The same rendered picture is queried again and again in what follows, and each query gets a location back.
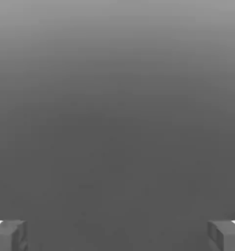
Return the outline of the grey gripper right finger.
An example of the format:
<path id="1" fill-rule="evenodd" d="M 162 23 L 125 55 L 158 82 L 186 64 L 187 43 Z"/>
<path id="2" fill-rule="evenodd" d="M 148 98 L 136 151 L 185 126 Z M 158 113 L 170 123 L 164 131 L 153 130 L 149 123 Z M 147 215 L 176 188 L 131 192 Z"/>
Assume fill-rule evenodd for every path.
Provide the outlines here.
<path id="1" fill-rule="evenodd" d="M 208 221 L 210 251 L 235 251 L 235 220 Z"/>

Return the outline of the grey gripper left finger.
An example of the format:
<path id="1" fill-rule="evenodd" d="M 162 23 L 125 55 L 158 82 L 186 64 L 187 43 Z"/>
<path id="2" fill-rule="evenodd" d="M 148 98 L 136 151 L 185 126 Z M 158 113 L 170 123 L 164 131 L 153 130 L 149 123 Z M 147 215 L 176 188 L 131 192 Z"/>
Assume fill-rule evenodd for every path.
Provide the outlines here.
<path id="1" fill-rule="evenodd" d="M 0 251 L 28 251 L 25 220 L 0 220 Z"/>

